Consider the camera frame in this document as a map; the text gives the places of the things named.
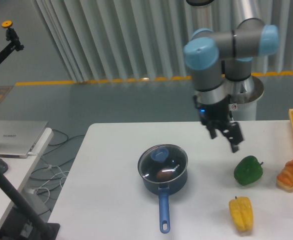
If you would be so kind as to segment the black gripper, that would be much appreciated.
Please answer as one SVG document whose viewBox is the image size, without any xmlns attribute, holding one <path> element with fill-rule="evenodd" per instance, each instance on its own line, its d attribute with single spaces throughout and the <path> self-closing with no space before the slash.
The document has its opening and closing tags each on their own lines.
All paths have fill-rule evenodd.
<svg viewBox="0 0 293 240">
<path fill-rule="evenodd" d="M 236 153 L 239 150 L 239 144 L 244 141 L 240 124 L 230 122 L 230 96 L 213 104 L 199 103 L 196 95 L 193 96 L 194 106 L 198 111 L 199 120 L 202 125 L 206 126 L 210 138 L 213 140 L 217 137 L 217 130 L 223 128 L 222 134 L 230 143 L 231 151 Z"/>
</svg>

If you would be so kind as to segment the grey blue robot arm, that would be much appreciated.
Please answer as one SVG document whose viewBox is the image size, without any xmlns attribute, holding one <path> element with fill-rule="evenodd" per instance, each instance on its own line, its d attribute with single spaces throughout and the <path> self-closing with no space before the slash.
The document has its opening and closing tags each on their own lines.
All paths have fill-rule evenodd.
<svg viewBox="0 0 293 240">
<path fill-rule="evenodd" d="M 275 54 L 280 38 L 277 26 L 262 20 L 259 1 L 232 0 L 230 5 L 236 28 L 218 32 L 198 29 L 184 46 L 183 56 L 201 124 L 212 139 L 220 131 L 235 153 L 244 138 L 239 123 L 231 121 L 231 106 L 236 97 L 254 93 L 252 58 Z"/>
</svg>

